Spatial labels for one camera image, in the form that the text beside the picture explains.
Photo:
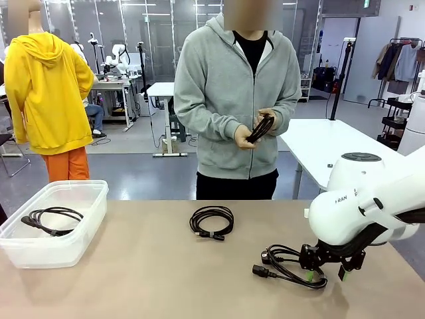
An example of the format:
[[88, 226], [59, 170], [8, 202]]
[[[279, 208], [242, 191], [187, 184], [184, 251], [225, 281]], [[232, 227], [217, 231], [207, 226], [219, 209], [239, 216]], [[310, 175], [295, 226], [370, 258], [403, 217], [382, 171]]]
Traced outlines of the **person's right hand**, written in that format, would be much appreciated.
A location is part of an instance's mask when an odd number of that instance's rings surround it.
[[240, 125], [234, 133], [234, 142], [241, 150], [253, 150], [262, 141], [262, 138], [251, 143], [247, 138], [251, 135], [251, 131], [245, 126]]

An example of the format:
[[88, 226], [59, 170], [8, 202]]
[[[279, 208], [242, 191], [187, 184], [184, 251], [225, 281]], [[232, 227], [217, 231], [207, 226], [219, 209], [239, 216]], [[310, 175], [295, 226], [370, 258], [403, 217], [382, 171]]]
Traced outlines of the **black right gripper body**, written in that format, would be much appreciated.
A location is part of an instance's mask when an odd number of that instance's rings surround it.
[[303, 244], [300, 251], [300, 265], [302, 269], [318, 270], [325, 263], [340, 263], [345, 271], [360, 270], [366, 252], [361, 251], [348, 257], [331, 252], [322, 246]]

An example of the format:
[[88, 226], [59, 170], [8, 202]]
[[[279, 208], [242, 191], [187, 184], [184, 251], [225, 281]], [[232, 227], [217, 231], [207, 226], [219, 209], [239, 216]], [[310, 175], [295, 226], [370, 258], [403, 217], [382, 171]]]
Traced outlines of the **person's left hand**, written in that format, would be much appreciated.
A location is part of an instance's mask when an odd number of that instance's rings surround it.
[[266, 134], [275, 136], [282, 124], [282, 117], [272, 108], [263, 108], [258, 111], [256, 125], [260, 127], [259, 131], [264, 136]]

